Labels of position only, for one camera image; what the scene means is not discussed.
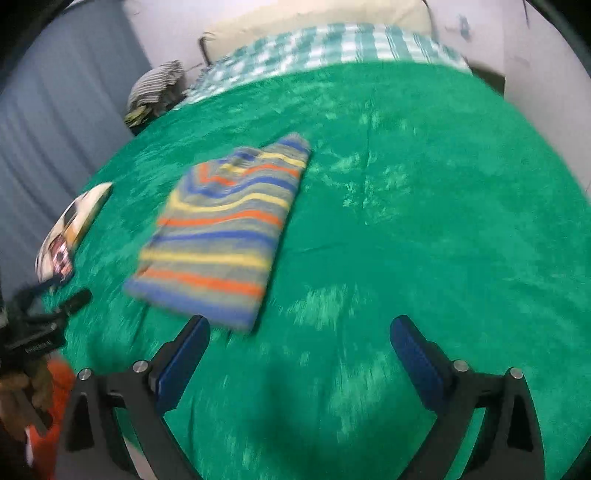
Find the person's left hand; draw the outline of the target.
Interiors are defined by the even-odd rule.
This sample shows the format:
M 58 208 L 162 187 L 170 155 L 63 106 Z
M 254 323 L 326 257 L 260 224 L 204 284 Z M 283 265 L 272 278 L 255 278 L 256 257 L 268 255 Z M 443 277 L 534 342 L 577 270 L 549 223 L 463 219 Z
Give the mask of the person's left hand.
M 25 371 L 1 376 L 1 423 L 15 440 L 26 441 L 28 427 L 44 436 L 53 426 L 52 376 L 46 358 L 29 363 Z

